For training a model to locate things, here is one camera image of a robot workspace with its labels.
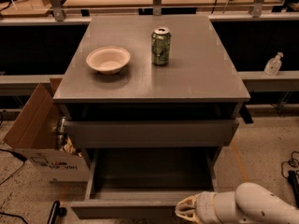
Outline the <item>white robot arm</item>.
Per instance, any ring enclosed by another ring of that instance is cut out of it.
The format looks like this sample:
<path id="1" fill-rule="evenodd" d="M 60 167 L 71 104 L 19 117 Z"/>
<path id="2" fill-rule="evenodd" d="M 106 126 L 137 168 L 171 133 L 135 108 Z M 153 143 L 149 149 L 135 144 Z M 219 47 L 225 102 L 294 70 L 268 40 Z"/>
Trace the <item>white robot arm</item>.
<path id="1" fill-rule="evenodd" d="M 196 224 L 299 224 L 299 210 L 268 189 L 242 183 L 235 191 L 203 191 L 177 203 L 175 213 Z"/>

